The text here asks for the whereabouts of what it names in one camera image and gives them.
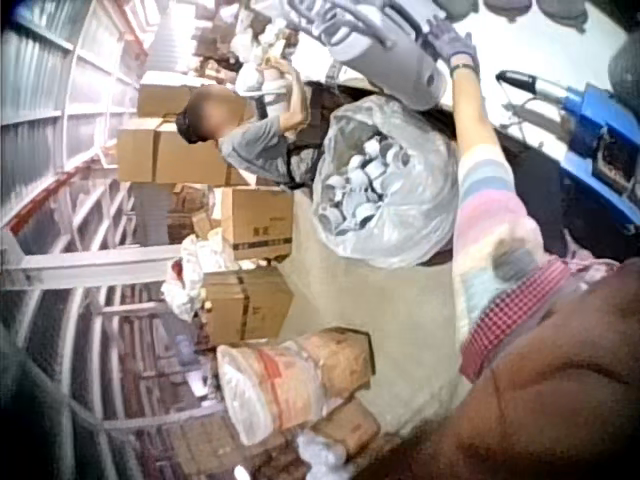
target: striped sleeve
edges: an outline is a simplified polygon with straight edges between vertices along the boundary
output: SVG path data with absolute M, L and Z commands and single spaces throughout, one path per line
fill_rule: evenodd
M 480 145 L 467 152 L 458 184 L 453 284 L 461 344 L 492 300 L 540 268 L 546 256 L 500 148 Z

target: white bag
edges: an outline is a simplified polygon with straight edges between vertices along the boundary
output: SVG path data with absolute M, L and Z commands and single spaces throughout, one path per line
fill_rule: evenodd
M 335 236 L 318 222 L 324 182 L 347 171 L 351 157 L 377 133 L 410 154 L 401 186 L 362 230 Z M 324 157 L 313 185 L 314 223 L 338 255 L 383 268 L 428 260 L 451 238 L 458 204 L 457 155 L 453 142 L 390 97 L 375 95 L 336 110 L 324 141 Z

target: blue machine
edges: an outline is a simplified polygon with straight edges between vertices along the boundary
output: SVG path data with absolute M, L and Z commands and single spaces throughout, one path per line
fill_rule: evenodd
M 572 120 L 565 173 L 604 202 L 621 227 L 640 231 L 640 124 L 611 93 L 584 91 L 514 71 L 496 79 L 562 108 Z

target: wristband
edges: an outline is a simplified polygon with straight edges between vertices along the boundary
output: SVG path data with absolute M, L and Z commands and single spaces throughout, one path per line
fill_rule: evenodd
M 478 71 L 478 68 L 470 63 L 458 63 L 457 65 L 452 66 L 449 69 L 449 75 L 451 76 L 451 78 L 453 78 L 453 74 L 456 72 L 456 70 L 460 68 L 468 68 L 469 70 L 473 70 L 478 78 L 480 78 L 480 72 Z

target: gray floor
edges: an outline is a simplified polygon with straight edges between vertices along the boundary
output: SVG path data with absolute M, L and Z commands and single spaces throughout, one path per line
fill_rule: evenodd
M 338 257 L 295 195 L 293 254 L 282 265 L 295 299 L 282 338 L 334 325 L 371 333 L 377 374 L 358 394 L 383 429 L 445 415 L 467 391 L 457 373 L 451 265 L 383 270 Z

